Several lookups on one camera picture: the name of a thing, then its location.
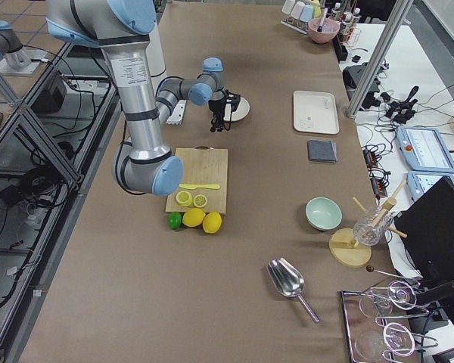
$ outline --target white desk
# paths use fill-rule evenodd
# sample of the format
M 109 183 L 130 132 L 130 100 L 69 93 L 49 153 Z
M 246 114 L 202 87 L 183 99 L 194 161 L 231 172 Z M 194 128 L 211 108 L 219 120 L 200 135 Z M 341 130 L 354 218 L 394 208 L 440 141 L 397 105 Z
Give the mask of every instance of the white desk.
M 369 60 L 369 57 L 377 44 L 377 40 L 380 38 L 384 25 L 360 24 L 359 28 L 361 29 L 361 33 L 358 42 L 352 49 L 349 49 L 350 53 L 347 60 L 340 64 L 342 69 L 347 66 L 355 65 L 355 63 L 351 61 L 353 55 L 359 55 L 361 57 L 357 64 Z M 418 85 L 419 90 L 415 98 L 418 99 L 419 103 L 423 104 L 427 102 L 433 94 L 446 87 L 409 26 L 400 27 L 400 30 L 387 53 L 386 62 L 390 66 L 389 70 L 386 72 L 387 78 L 381 79 L 380 89 L 381 92 L 393 90 L 392 96 L 394 98 L 406 99 L 412 87 Z M 438 107 L 451 100 L 452 96 L 450 93 L 447 90 L 444 90 L 432 97 L 425 106 Z M 449 102 L 438 110 L 453 115 L 454 102 Z M 379 132 L 374 131 L 373 126 L 378 117 L 383 114 L 384 112 L 382 111 L 379 113 L 376 107 L 372 107 L 371 110 L 367 112 L 357 113 L 355 122 L 359 126 L 359 140 L 362 146 L 366 144 L 388 144 Z M 447 132 L 453 134 L 448 124 L 442 125 L 451 121 L 453 121 L 453 119 L 449 116 L 434 110 L 427 110 L 414 115 L 414 117 L 407 122 L 407 125 L 437 126 L 437 129 L 441 133 Z M 386 133 L 385 135 L 391 139 L 395 136 L 395 133 L 391 132 Z M 448 149 L 454 150 L 454 136 L 443 135 L 443 139 Z M 391 195 L 397 185 L 406 177 L 406 173 L 410 170 L 396 141 L 393 142 L 393 152 L 382 158 L 381 165 L 385 170 L 390 170 L 392 173 L 390 176 L 390 185 L 387 188 L 388 195 Z M 404 188 L 397 195 L 397 205 L 393 211 L 396 213 L 400 210 L 408 209 L 412 203 L 409 189 Z M 406 276 L 414 275 L 415 272 L 411 269 L 410 265 L 405 262 L 405 251 L 400 237 L 394 235 L 389 248 L 393 264 L 397 270 Z M 449 325 L 446 327 L 431 331 L 430 335 L 439 340 L 439 346 L 428 349 L 425 354 L 425 357 L 427 358 L 425 361 L 432 361 L 430 355 L 454 347 L 454 327 L 451 322 L 449 322 Z

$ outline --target black monitor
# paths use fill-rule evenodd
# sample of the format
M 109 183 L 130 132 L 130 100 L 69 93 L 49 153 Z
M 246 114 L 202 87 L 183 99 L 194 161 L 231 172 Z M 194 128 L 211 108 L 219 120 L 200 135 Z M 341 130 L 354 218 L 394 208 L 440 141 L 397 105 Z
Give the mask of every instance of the black monitor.
M 454 280 L 454 184 L 441 178 L 408 210 L 395 226 L 407 233 L 403 243 L 423 285 L 434 288 Z M 454 324 L 454 296 L 439 301 Z

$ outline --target small wooden board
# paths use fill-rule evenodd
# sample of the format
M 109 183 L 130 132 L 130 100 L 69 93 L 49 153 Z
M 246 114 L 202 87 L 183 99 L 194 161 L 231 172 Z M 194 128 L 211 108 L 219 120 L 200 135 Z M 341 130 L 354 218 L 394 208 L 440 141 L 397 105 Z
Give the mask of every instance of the small wooden board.
M 208 199 L 208 204 L 203 208 L 204 212 L 219 212 L 225 214 L 227 211 L 227 149 L 176 149 L 175 155 L 183 162 L 184 184 L 219 184 L 220 189 L 211 190 L 198 188 L 188 190 L 192 196 L 203 194 Z M 165 211 L 186 212 L 191 208 L 180 206 L 175 201 L 179 191 L 186 189 L 178 188 L 166 199 Z

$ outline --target sliced lemon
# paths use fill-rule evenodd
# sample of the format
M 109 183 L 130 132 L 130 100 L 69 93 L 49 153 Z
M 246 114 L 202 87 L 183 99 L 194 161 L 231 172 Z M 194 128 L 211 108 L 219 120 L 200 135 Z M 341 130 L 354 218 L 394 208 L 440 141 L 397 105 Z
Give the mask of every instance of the sliced lemon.
M 175 200 L 180 206 L 190 206 L 193 197 L 189 191 L 179 191 L 175 196 Z
M 205 197 L 203 194 L 197 194 L 195 197 L 194 197 L 194 206 L 196 206 L 197 208 L 204 208 L 207 203 L 208 203 L 208 199 L 207 197 Z

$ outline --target metal scoop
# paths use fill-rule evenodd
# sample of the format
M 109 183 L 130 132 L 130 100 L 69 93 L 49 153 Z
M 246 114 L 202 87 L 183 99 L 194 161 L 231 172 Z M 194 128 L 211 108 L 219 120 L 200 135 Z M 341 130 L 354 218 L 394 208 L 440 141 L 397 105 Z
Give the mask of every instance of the metal scoop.
M 267 265 L 267 271 L 279 293 L 286 297 L 297 297 L 315 323 L 319 323 L 318 315 L 311 309 L 301 293 L 304 288 L 304 278 L 288 261 L 283 258 L 273 259 Z

